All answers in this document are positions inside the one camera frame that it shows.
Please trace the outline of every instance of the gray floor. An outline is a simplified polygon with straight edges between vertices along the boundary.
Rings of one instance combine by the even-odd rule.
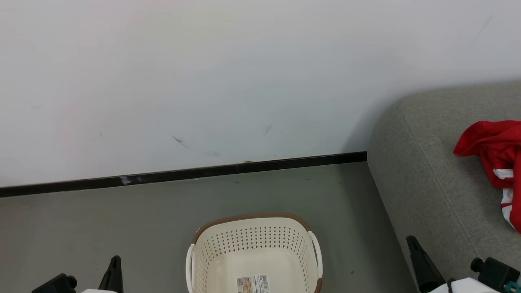
[[[78,292],[97,288],[118,254],[126,293],[187,292],[195,231],[259,212],[309,223],[322,292],[416,292],[365,162],[0,199],[0,291],[30,292],[62,272]]]

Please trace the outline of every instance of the gray fabric upholstery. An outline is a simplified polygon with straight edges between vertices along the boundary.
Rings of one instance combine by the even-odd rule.
[[[476,276],[474,257],[521,269],[521,235],[501,213],[501,190],[478,157],[456,157],[479,120],[521,120],[521,82],[436,90],[394,104],[373,133],[367,161],[405,258],[415,235],[442,275]]]

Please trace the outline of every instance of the sofa seam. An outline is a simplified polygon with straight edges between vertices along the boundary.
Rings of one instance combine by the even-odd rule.
[[[405,117],[405,115],[403,114],[403,111],[402,109],[400,109],[400,114],[402,115],[402,118],[405,122],[405,125],[407,127],[407,130],[408,132],[410,133],[410,135],[413,137],[413,140],[414,140],[414,143],[416,144],[416,146],[418,147],[418,149],[420,150],[420,153],[421,153],[421,156],[423,158],[423,160],[425,161],[426,165],[427,165],[427,169],[429,170],[429,172],[431,173],[431,175],[433,176],[433,178],[438,182],[438,186],[441,188],[441,191],[442,191],[442,194],[443,194],[443,198],[444,198],[444,201],[445,201],[445,204],[446,206],[450,209],[450,212],[451,212],[451,215],[454,219],[456,219],[457,221],[457,224],[458,224],[458,228],[460,231],[463,232],[463,235],[465,236],[466,238],[466,246],[470,249],[470,251],[472,251],[472,253],[474,254],[475,257],[479,256],[478,254],[478,250],[477,248],[474,246],[474,243],[470,240],[470,236],[467,232],[467,230],[464,228],[462,222],[461,222],[461,219],[460,217],[458,217],[456,211],[455,211],[455,208],[452,204],[452,202],[449,200],[449,197],[447,196],[447,192],[445,190],[445,187],[443,186],[440,178],[438,177],[438,174],[434,171],[434,168],[432,167],[432,165],[430,164],[429,160],[427,160],[427,157],[425,155],[425,152],[423,150],[423,148],[421,147],[421,145],[418,143],[418,140],[416,138],[416,135],[414,134],[414,132],[412,131],[411,129],[411,126],[409,124],[409,122],[407,121],[407,118]]]

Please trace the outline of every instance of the white wall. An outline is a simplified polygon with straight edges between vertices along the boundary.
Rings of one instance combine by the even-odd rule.
[[[520,11],[1,0],[0,186],[363,151],[404,95],[521,77]]]

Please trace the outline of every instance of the laundry basket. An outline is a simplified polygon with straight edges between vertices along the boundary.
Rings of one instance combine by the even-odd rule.
[[[210,222],[187,253],[190,293],[319,293],[322,255],[308,224],[293,214]]]

